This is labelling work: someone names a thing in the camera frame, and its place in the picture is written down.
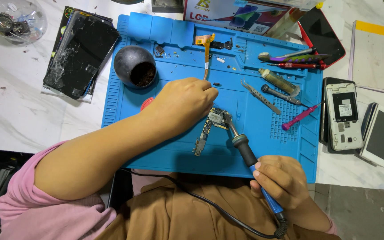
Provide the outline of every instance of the purple screwdriver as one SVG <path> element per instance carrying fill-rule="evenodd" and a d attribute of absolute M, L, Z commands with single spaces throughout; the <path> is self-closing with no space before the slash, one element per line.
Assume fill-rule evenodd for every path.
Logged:
<path fill-rule="evenodd" d="M 307 110 L 303 111 L 301 114 L 297 115 L 295 118 L 293 118 L 293 120 L 289 121 L 288 123 L 283 123 L 281 125 L 282 129 L 284 129 L 285 131 L 287 131 L 288 129 L 290 129 L 290 127 L 297 123 L 298 121 L 302 120 L 303 118 L 305 118 L 306 116 L 308 116 L 309 114 L 311 114 L 311 112 L 315 111 L 315 109 L 317 109 L 317 107 L 319 105 L 321 105 L 321 103 L 323 102 L 320 102 L 319 104 L 313 106 L 313 107 L 310 107 L 308 108 Z"/>

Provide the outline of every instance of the smartphone box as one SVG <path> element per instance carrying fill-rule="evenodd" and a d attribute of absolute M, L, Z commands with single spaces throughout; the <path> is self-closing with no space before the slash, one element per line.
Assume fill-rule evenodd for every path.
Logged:
<path fill-rule="evenodd" d="M 186 0 L 183 20 L 263 35 L 290 9 L 243 0 Z"/>

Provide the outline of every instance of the left hand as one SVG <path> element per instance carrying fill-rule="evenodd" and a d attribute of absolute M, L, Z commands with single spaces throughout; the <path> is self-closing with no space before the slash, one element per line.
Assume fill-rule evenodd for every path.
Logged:
<path fill-rule="evenodd" d="M 256 163 L 250 182 L 251 194 L 263 198 L 260 186 L 284 209 L 297 208 L 309 198 L 306 175 L 300 163 L 291 157 L 267 155 Z"/>

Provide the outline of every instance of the yellow tape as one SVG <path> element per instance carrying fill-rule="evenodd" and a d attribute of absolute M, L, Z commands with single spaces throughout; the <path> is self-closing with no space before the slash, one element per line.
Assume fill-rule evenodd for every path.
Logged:
<path fill-rule="evenodd" d="M 365 32 L 380 34 L 384 36 L 384 26 L 381 26 L 381 25 L 370 24 L 370 23 L 357 20 L 355 29 L 365 31 Z"/>

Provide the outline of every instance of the qr code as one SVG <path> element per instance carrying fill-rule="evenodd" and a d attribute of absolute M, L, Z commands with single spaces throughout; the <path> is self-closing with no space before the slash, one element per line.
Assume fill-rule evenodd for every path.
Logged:
<path fill-rule="evenodd" d="M 255 32 L 264 32 L 265 30 L 266 30 L 266 28 L 264 26 L 257 26 L 254 31 Z"/>

